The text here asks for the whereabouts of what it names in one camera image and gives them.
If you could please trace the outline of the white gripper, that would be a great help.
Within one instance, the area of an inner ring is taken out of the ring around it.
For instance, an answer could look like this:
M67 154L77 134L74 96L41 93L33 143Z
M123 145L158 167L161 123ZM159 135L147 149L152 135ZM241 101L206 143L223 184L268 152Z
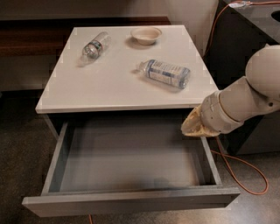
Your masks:
M215 91L191 111L181 125L185 136L216 137L219 134L228 134L243 125L243 122L234 120L226 113L220 95L221 91Z

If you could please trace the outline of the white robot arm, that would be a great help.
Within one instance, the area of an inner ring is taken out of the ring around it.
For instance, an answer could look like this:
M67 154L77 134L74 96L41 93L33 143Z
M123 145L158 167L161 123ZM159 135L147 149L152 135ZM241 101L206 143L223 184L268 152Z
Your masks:
M188 137L216 137L279 109L280 45L266 45L248 60L244 76L192 110L181 131Z

